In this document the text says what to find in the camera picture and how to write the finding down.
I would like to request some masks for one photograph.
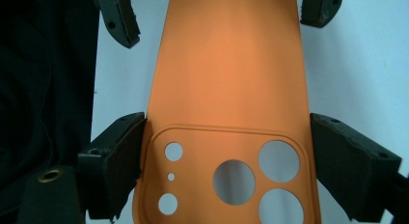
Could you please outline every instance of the orange plastic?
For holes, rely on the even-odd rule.
[[[260,223],[259,201],[283,188],[302,205],[304,223],[320,223],[296,0],[170,0],[150,95],[141,154],[142,175],[133,200],[135,223]],[[271,140],[298,154],[298,174],[274,182],[259,168]],[[165,156],[168,144],[182,158]],[[213,188],[216,168],[245,162],[256,189],[240,206]],[[168,174],[176,178],[168,180]],[[165,215],[158,201],[175,194]]]

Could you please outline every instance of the dark cloth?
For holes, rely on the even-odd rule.
[[[98,10],[93,0],[0,6],[0,223],[6,223],[28,177],[52,165],[74,166],[90,142]]]

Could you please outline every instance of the small hole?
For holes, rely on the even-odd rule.
[[[171,161],[178,161],[183,155],[183,148],[178,143],[170,143],[166,146],[165,155]]]
[[[177,210],[177,197],[172,193],[163,194],[159,199],[159,210],[165,215],[172,215]]]
[[[292,193],[274,188],[266,192],[259,202],[259,219],[261,223],[301,224],[304,212]]]
[[[242,161],[228,160],[216,169],[213,187],[217,196],[225,203],[242,205],[253,196],[256,188],[255,175]]]
[[[175,179],[175,174],[173,174],[173,173],[170,173],[170,174],[168,174],[168,180],[169,181],[173,181]]]
[[[337,6],[340,3],[340,0],[333,0],[333,5]]]
[[[110,22],[108,22],[108,28],[110,28],[110,29],[115,29],[115,23],[114,22],[112,22],[112,21],[110,21]]]
[[[88,154],[100,154],[100,150],[99,149],[91,149],[91,150],[88,150]]]
[[[379,155],[380,157],[382,157],[382,158],[388,158],[388,155],[385,154],[385,153],[379,153],[378,155]]]
[[[63,175],[63,171],[59,169],[50,170],[46,173],[43,173],[37,178],[38,182],[47,183],[59,179]]]

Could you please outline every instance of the large circular hole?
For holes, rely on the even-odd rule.
[[[178,161],[183,155],[183,148],[179,143],[170,143],[166,146],[165,155],[171,161]]]
[[[301,224],[304,221],[303,208],[290,192],[275,188],[266,192],[259,203],[261,223]]]
[[[259,152],[259,167],[272,181],[291,181],[297,175],[299,166],[297,152],[286,142],[270,141]]]
[[[247,164],[228,160],[217,167],[213,176],[217,196],[230,205],[242,205],[250,200],[256,187],[255,176]]]
[[[177,197],[172,193],[165,193],[159,199],[159,210],[165,215],[172,215],[177,210]]]

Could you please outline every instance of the white surface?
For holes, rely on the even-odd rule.
[[[409,173],[408,1],[343,0],[325,28],[301,26],[311,111],[337,118],[402,156],[403,175]],[[125,49],[103,25],[99,29],[93,138],[148,106],[168,0],[132,3],[142,31],[135,47]],[[323,224],[351,223],[325,188],[319,193]],[[131,200],[132,194],[117,223],[132,223]],[[390,222],[386,213],[382,223]]]

